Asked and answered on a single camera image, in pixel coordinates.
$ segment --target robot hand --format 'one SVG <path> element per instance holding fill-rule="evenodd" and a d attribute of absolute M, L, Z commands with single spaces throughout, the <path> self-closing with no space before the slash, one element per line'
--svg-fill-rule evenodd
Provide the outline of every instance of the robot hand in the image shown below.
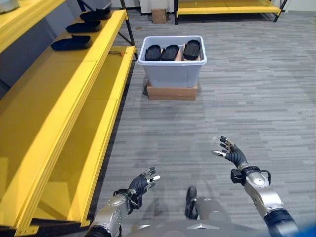
<path fill-rule="evenodd" d="M 237 147 L 235 143 L 229 140 L 227 137 L 222 136 L 220 141 L 221 147 L 224 147 L 226 150 L 216 151 L 213 150 L 212 154 L 223 157 L 232 163 L 238 168 L 240 165 L 248 165 L 246 156 L 244 153 Z"/>
<path fill-rule="evenodd" d="M 156 185 L 156 181 L 160 179 L 159 175 L 152 177 L 156 173 L 155 167 L 151 167 L 139 176 L 137 176 L 130 183 L 128 189 L 133 193 L 133 195 L 143 195 L 148 189 Z"/>

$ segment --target white wall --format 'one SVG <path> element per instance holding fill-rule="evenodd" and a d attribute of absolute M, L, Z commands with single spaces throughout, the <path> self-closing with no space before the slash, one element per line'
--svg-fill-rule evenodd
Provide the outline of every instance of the white wall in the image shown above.
<path fill-rule="evenodd" d="M 139 7 L 139 0 L 125 0 L 126 7 Z M 121 7 L 120 0 L 112 0 L 112 7 Z"/>
<path fill-rule="evenodd" d="M 142 13 L 150 13 L 154 8 L 166 8 L 174 12 L 174 0 L 139 0 Z"/>
<path fill-rule="evenodd" d="M 286 11 L 316 11 L 316 0 L 288 0 Z"/>

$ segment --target black metal frame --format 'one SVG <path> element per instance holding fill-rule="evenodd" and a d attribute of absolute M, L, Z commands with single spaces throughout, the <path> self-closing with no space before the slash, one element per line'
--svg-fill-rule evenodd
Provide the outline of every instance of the black metal frame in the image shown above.
<path fill-rule="evenodd" d="M 286 5 L 286 2 L 287 2 L 287 0 L 283 0 L 282 4 L 280 6 L 281 11 L 278 15 L 273 13 L 276 16 L 273 22 L 277 22 L 278 18 L 280 17 L 281 13 L 283 12 L 283 9 Z M 177 12 L 178 12 L 178 0 L 174 0 L 174 23 L 175 23 L 175 25 L 178 25 Z"/>
<path fill-rule="evenodd" d="M 85 7 L 87 7 L 90 11 L 93 11 L 93 8 L 90 7 L 84 0 L 77 0 L 78 4 L 79 4 L 79 7 L 81 9 L 81 11 L 86 11 L 85 10 Z M 120 3 L 122 5 L 122 8 L 121 9 L 124 9 L 126 10 L 126 5 L 125 5 L 125 0 L 120 0 Z M 124 39 L 126 40 L 130 45 L 132 46 L 135 46 L 135 40 L 134 40 L 134 36 L 133 36 L 133 32 L 132 32 L 132 28 L 130 26 L 130 22 L 129 22 L 129 17 L 128 17 L 128 13 L 126 12 L 127 14 L 127 20 L 125 20 L 126 22 L 126 25 L 127 25 L 127 29 L 128 29 L 128 33 L 129 33 L 129 37 L 130 37 L 130 40 L 124 36 L 121 32 L 119 32 L 118 34 Z M 135 50 L 135 57 L 136 57 L 136 60 L 138 59 L 138 53 L 137 53 L 137 49 Z"/>

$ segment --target wall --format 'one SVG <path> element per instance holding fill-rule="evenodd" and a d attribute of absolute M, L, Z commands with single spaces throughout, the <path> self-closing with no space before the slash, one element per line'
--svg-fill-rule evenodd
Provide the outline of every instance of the wall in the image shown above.
<path fill-rule="evenodd" d="M 286 11 L 316 11 L 316 0 L 288 0 Z"/>
<path fill-rule="evenodd" d="M 125 0 L 126 7 L 139 7 L 139 0 Z M 120 0 L 112 0 L 112 7 L 121 7 Z"/>
<path fill-rule="evenodd" d="M 94 8 L 111 4 L 111 0 L 85 1 Z M 66 0 L 0 53 L 0 98 L 80 13 L 76 0 Z"/>

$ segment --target shelf board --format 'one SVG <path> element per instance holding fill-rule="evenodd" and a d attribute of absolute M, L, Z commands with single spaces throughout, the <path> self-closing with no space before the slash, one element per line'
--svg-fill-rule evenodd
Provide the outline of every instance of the shelf board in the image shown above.
<path fill-rule="evenodd" d="M 34 218 L 88 225 L 87 214 L 135 47 L 113 47 L 46 184 Z"/>
<path fill-rule="evenodd" d="M 125 10 L 102 21 L 89 49 L 48 48 L 0 101 L 0 225 L 24 227 L 99 74 Z"/>
<path fill-rule="evenodd" d="M 181 1 L 177 15 L 221 13 L 280 13 L 269 0 Z"/>
<path fill-rule="evenodd" d="M 0 53 L 64 1 L 19 0 L 19 8 L 0 14 Z"/>

